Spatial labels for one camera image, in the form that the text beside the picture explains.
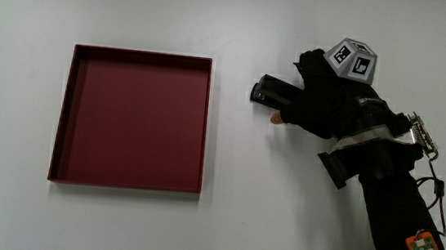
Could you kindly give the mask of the person's right hand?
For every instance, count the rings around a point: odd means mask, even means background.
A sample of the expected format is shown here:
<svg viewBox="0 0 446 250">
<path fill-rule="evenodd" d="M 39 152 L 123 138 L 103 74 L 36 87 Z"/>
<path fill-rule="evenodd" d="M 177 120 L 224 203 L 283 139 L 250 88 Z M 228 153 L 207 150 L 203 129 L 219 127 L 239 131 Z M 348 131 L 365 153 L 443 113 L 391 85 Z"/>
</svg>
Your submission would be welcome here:
<svg viewBox="0 0 446 250">
<path fill-rule="evenodd" d="M 425 153 L 413 134 L 412 120 L 394 113 L 371 86 L 376 66 L 373 49 L 351 38 L 328 51 L 302 53 L 297 68 L 304 89 L 270 121 L 334 138 L 333 152 L 422 158 Z"/>
</svg>

